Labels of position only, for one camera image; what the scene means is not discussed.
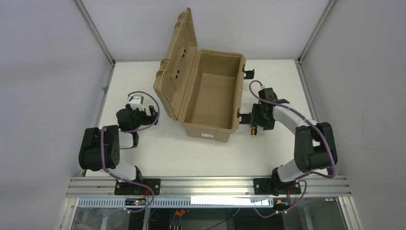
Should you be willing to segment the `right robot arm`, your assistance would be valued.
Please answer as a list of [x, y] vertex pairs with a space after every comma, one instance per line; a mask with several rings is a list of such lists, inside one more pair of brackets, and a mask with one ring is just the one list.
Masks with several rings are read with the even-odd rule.
[[312, 174], [315, 170], [332, 168], [338, 162], [332, 126], [306, 119], [286, 99], [279, 99], [273, 88], [258, 92], [259, 101], [252, 105], [248, 114], [238, 113], [240, 124], [251, 127], [251, 135], [258, 128], [274, 129], [275, 123], [284, 125], [294, 135], [293, 159], [272, 170], [269, 178], [253, 180], [257, 195], [286, 195], [300, 193], [297, 179]]

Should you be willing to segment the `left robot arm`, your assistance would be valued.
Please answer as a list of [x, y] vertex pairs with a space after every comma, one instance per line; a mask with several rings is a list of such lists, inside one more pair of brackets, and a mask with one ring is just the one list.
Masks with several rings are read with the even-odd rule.
[[142, 184], [143, 176], [137, 166], [121, 159], [121, 150], [135, 149], [139, 143], [139, 131], [144, 126], [158, 123], [158, 111], [154, 106], [146, 109], [132, 108], [129, 104], [116, 113], [116, 125], [85, 129], [79, 150], [79, 165], [84, 170], [105, 172], [119, 182]]

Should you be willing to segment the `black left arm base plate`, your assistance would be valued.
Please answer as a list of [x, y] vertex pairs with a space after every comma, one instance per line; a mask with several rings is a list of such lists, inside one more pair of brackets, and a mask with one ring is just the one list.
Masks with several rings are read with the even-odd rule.
[[[154, 195], [160, 195], [161, 179], [143, 179], [143, 184], [151, 188]], [[140, 196], [148, 191], [147, 188], [127, 182], [116, 181], [114, 194], [116, 196]]]

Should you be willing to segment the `black yellow screwdriver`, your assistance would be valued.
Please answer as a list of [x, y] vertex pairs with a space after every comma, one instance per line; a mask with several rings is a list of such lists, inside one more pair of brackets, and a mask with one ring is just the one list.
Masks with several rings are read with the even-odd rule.
[[251, 128], [251, 136], [256, 137], [257, 132], [258, 132], [257, 125], [253, 125], [253, 127]]

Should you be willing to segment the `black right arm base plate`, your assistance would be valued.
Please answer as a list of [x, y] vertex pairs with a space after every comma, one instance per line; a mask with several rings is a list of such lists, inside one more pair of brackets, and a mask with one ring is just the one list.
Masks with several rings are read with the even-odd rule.
[[254, 178], [253, 179], [254, 194], [256, 195], [299, 195], [301, 187], [295, 181], [280, 182], [272, 178]]

